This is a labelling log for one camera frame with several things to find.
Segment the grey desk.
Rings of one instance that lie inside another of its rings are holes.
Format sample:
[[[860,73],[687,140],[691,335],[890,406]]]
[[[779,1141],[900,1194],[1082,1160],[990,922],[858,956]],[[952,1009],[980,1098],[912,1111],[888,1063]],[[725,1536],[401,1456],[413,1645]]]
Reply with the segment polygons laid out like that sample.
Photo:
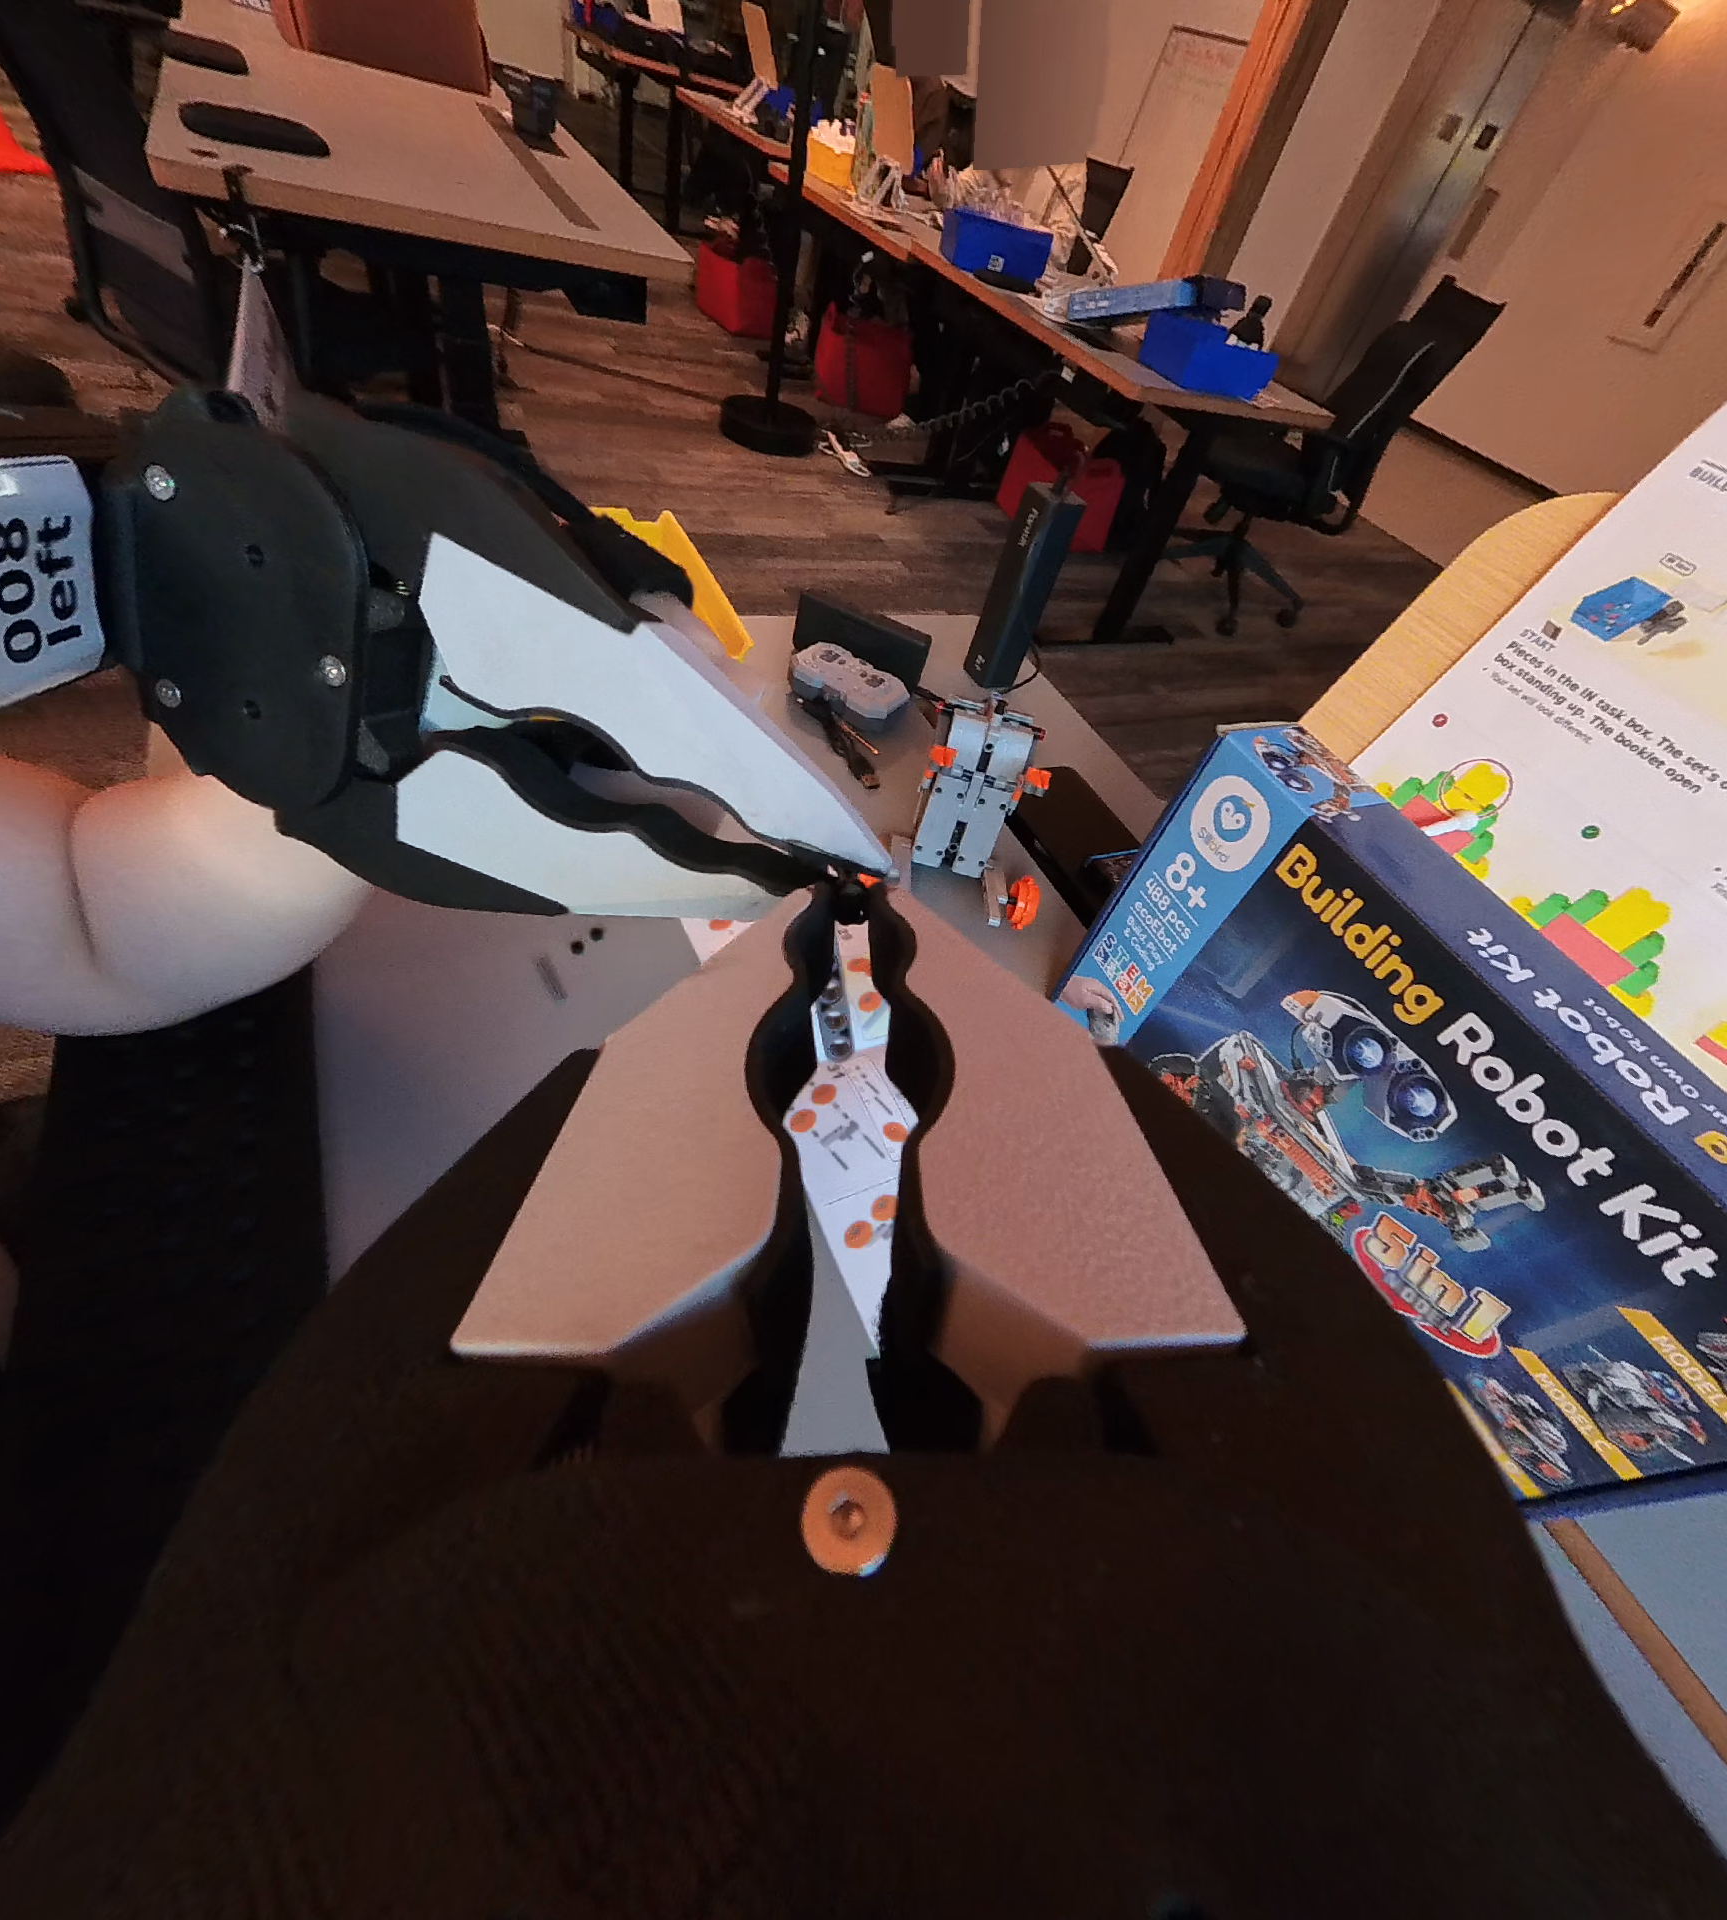
[[[699,966],[685,922],[607,922],[591,942],[595,925],[379,894],[319,960],[335,1279],[569,1053]],[[541,981],[543,951],[567,1004]],[[1548,1523],[1534,1541],[1598,1676],[1727,1857],[1727,1495]]]

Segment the flat blue box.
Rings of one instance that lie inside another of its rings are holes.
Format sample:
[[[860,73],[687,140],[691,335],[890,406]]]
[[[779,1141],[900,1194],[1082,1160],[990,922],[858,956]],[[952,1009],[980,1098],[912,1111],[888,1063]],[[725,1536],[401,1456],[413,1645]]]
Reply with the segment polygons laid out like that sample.
[[[1222,325],[1226,317],[1248,306],[1248,289],[1206,274],[1162,279],[1152,283],[1074,284],[1044,295],[1042,311],[1048,321],[1066,326],[1134,325],[1152,317],[1190,314],[1198,321]]]

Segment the black office chair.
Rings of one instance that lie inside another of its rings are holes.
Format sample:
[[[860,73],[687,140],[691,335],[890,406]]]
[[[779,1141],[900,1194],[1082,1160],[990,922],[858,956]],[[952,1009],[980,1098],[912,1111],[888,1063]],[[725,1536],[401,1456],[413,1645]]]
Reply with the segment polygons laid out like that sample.
[[[157,184],[147,123],[67,3],[0,3],[0,64],[61,187],[89,325],[171,381],[227,382],[239,272]]]
[[[1366,346],[1324,403],[1332,412],[1326,429],[1304,430],[1300,442],[1250,429],[1216,439],[1204,467],[1204,479],[1216,488],[1206,520],[1218,525],[1234,516],[1236,526],[1190,540],[1172,556],[1180,562],[1212,559],[1212,575],[1228,590],[1218,634],[1236,632],[1248,575],[1282,597],[1278,624],[1296,626],[1304,599],[1252,544],[1254,522],[1306,526],[1330,539],[1348,533],[1404,422],[1476,348],[1502,311],[1502,303],[1484,300],[1448,276],[1416,314],[1390,325]]]

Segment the blue robot kit box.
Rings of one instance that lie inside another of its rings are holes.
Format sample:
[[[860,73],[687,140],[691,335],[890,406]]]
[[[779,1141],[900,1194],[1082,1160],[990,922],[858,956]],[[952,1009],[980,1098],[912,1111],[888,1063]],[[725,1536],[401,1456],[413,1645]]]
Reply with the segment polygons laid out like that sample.
[[[1522,1499],[1727,1477],[1727,1025],[1518,918],[1298,726],[1228,729],[1062,987],[1320,1222]]]

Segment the grey remote controller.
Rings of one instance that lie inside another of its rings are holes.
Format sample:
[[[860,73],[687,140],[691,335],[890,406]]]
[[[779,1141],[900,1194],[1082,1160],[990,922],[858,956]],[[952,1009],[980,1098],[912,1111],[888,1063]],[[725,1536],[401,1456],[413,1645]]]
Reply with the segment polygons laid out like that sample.
[[[828,641],[793,654],[789,683],[799,699],[820,702],[868,739],[884,735],[912,705],[900,678]]]

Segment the black upright device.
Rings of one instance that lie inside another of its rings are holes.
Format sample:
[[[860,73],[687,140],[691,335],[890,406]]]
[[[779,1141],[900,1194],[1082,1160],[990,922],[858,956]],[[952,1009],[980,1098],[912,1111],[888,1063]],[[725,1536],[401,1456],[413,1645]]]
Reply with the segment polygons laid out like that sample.
[[[1062,484],[1034,482],[1022,490],[966,657],[966,674],[978,689],[1000,694],[1020,684],[1084,513],[1084,502]]]

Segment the white wall plate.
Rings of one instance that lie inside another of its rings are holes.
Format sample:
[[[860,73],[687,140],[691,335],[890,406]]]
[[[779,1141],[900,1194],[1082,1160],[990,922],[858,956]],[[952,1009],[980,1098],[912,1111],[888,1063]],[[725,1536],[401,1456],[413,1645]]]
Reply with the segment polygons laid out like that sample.
[[[1726,264],[1727,198],[1698,202],[1680,243],[1668,253],[1658,286],[1646,296],[1636,339],[1652,351],[1666,342]]]

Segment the grey orange brick robot model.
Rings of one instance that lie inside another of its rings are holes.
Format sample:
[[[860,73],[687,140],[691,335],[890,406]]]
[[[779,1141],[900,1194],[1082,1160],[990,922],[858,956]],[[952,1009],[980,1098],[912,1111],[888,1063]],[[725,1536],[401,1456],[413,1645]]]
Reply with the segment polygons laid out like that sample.
[[[1044,737],[1030,717],[994,694],[978,702],[938,702],[912,859],[924,869],[978,879],[992,926],[1024,931],[1040,910],[1040,882],[1008,881],[996,860],[996,840],[1020,801],[1050,786],[1050,772],[1034,765]]]

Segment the red bag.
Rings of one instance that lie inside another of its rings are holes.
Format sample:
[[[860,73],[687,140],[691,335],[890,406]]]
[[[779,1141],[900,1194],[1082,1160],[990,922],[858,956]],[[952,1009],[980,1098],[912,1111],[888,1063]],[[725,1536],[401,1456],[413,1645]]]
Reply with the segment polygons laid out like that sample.
[[[908,326],[826,309],[814,353],[820,403],[852,417],[894,421],[902,414],[914,370]]]
[[[735,339],[771,339],[779,311],[779,271],[761,253],[707,240],[695,264],[695,300],[709,321]]]
[[[996,505],[1004,516],[1016,516],[1026,488],[1054,490],[1068,482],[1068,494],[1084,502],[1084,515],[1072,534],[1070,553],[1076,556],[1100,554],[1116,520],[1122,498],[1122,467],[1102,454],[1092,454],[1074,430],[1062,422],[1044,422],[1024,430],[1012,451]]]

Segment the whiteboard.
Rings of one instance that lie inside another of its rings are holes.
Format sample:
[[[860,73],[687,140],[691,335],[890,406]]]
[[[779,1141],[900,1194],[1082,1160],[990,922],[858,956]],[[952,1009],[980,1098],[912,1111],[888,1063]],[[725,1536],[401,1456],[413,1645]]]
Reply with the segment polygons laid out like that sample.
[[[1124,164],[1132,170],[1108,243],[1122,279],[1162,276],[1172,240],[1248,43],[1172,29],[1132,125]]]

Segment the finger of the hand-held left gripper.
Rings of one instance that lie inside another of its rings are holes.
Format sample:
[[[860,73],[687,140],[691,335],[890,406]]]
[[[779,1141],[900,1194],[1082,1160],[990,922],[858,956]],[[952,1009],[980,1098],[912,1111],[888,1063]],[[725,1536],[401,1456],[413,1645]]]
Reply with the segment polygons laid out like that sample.
[[[683,607],[665,616],[627,607],[617,626],[443,534],[419,607],[465,701],[581,725],[637,774],[709,797],[767,845],[888,875],[890,854],[856,804]]]
[[[539,732],[437,732],[397,786],[403,845],[577,914],[759,920],[866,822],[781,732],[639,732],[637,781],[569,772]]]

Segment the flat black box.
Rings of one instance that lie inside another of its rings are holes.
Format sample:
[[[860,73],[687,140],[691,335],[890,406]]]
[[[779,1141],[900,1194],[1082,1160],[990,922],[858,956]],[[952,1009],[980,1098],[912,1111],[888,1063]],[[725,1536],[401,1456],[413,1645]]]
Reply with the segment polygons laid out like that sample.
[[[908,691],[924,684],[930,657],[930,636],[924,631],[818,590],[801,597],[791,644],[797,654],[818,644],[838,647]]]

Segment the person's left forearm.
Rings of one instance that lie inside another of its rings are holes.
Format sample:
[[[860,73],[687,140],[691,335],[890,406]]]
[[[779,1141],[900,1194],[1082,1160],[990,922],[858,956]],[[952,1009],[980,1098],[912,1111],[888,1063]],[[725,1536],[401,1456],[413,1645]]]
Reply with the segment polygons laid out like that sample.
[[[223,781],[89,791],[0,757],[0,1025],[167,1028],[311,964],[371,901]]]

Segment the beige office desk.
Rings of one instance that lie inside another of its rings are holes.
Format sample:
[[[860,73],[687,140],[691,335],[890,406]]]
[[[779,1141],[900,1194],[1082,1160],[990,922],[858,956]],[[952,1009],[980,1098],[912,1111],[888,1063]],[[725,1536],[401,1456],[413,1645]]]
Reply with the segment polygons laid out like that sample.
[[[691,255],[569,133],[529,148],[499,109],[417,78],[291,46],[269,12],[191,3],[181,30],[235,43],[251,73],[169,60],[149,157],[157,181],[229,216],[243,187],[265,240],[293,263],[299,369],[319,375],[331,325],[323,255],[363,258],[411,329],[413,396],[499,429],[487,289],[565,291],[585,314],[645,321],[651,283],[687,284]],[[185,131],[211,100],[317,128],[331,157],[289,157]]]

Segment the white paper tag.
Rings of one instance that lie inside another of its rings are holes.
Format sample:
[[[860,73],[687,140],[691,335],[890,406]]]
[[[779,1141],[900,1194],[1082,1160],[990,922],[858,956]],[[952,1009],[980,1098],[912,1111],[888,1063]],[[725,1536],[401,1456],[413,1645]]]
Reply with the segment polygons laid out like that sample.
[[[251,409],[261,427],[287,430],[297,369],[265,274],[249,258],[241,261],[227,389]]]

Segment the blue storage bin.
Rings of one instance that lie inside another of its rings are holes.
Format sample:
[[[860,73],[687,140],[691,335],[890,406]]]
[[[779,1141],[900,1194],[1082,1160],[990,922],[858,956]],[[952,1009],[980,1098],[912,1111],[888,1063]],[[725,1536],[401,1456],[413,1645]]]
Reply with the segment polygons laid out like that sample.
[[[940,258],[960,274],[1032,295],[1050,269],[1054,244],[1054,230],[1042,225],[960,204],[944,215]]]
[[[1218,321],[1172,309],[1148,319],[1140,365],[1184,393],[1246,405],[1270,386],[1278,357],[1234,341]]]

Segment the white open instruction booklet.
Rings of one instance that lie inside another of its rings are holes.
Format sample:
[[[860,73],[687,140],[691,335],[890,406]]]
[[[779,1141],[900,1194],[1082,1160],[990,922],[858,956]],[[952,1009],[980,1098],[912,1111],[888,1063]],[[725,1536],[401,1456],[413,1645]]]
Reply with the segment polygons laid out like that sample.
[[[914,1111],[896,1088],[886,1044],[834,1068],[820,1064],[787,1124],[812,1222],[812,1309],[791,1402],[761,1412],[757,1438],[785,1456],[882,1453],[870,1362],[892,1275],[900,1163]]]

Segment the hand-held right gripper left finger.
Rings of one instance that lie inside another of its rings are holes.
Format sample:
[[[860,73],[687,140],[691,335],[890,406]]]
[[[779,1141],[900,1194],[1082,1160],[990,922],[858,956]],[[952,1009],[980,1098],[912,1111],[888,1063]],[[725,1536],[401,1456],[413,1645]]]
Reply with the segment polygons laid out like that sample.
[[[785,901],[601,1049],[451,1347],[673,1388],[779,1453],[814,1294],[783,1114],[812,1076],[834,891]]]

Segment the black pole stand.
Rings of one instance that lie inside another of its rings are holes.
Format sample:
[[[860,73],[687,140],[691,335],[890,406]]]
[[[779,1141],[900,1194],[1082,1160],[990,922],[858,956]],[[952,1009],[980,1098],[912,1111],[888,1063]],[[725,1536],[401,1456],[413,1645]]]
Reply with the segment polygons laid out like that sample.
[[[816,109],[818,35],[824,12],[822,3],[804,4],[797,43],[795,123],[777,232],[781,240],[779,293],[767,395],[727,396],[721,414],[721,430],[729,441],[767,458],[783,461],[806,458],[818,444],[816,421],[799,405],[785,401],[781,396],[781,384],[787,360],[787,331],[799,276],[808,144]]]

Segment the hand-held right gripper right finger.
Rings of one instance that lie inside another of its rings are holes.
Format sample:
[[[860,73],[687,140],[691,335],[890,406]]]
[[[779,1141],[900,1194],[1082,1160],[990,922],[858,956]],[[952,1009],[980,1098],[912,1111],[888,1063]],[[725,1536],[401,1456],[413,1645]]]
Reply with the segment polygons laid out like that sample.
[[[890,1448],[970,1453],[1038,1380],[1240,1343],[1112,1056],[910,894],[868,907],[918,1117],[870,1367]]]

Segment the wooden pillar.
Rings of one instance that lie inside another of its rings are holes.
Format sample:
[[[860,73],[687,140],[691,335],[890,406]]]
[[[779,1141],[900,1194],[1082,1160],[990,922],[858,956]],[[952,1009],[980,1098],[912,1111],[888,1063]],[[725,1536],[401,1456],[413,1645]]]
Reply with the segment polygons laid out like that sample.
[[[1162,276],[1230,276],[1346,10],[1348,3],[1262,4]]]

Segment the grey perforated brick beam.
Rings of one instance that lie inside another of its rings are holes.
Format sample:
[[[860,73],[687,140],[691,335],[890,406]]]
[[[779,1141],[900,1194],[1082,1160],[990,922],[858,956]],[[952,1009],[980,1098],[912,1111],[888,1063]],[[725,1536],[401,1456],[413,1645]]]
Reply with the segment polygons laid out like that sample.
[[[814,1004],[820,1064],[838,1066],[888,1043],[890,1010],[876,990],[872,933],[866,925],[838,925],[834,971]]]

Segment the yellow plastic bin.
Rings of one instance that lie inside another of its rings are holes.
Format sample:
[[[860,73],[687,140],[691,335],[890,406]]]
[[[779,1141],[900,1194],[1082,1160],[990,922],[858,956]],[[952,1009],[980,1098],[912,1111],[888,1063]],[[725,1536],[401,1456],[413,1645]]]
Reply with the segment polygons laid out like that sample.
[[[751,654],[755,647],[751,632],[679,516],[665,510],[655,519],[641,519],[619,506],[599,506],[595,515],[617,522],[663,559],[679,564],[691,583],[693,611],[717,634],[729,659],[745,660]]]

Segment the white printed task sheet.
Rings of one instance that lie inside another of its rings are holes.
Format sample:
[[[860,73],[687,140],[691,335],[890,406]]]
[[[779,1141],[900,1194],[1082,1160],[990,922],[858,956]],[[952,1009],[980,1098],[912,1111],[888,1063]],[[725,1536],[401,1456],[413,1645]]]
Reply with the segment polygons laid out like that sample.
[[[1356,765],[1727,1095],[1727,403]]]

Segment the grey elevator door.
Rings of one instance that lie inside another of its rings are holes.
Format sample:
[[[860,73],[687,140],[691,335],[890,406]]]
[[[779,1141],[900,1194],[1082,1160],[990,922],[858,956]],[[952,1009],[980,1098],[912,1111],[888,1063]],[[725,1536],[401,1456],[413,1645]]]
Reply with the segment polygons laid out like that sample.
[[[1572,3],[1438,8],[1276,333],[1280,384],[1326,399],[1410,311],[1574,12]]]

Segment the long wooden-top desk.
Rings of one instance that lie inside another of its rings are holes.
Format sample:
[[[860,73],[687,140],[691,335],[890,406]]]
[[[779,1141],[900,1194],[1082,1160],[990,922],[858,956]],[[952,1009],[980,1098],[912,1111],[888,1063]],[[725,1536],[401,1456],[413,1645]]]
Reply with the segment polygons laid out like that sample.
[[[922,461],[890,461],[888,430],[870,429],[870,472],[890,488],[896,505],[934,497],[994,500],[996,482],[982,475],[978,448],[988,437],[1002,439],[1026,427],[1048,405],[1100,429],[1166,419],[1184,433],[1176,461],[1132,526],[1116,587],[1092,632],[1054,632],[1052,644],[1164,644],[1170,634],[1142,620],[1138,605],[1186,515],[1216,439],[1236,425],[1322,430],[1332,422],[1326,409],[1278,384],[1248,403],[1184,393],[1134,357],[1046,319],[1040,303],[958,272],[940,258],[936,234],[910,215],[902,213],[892,225],[876,221],[854,197],[810,181],[802,219],[822,239],[844,234],[874,253],[878,267],[900,271],[914,313],[936,314],[948,325],[944,409],[918,427],[926,439]]]

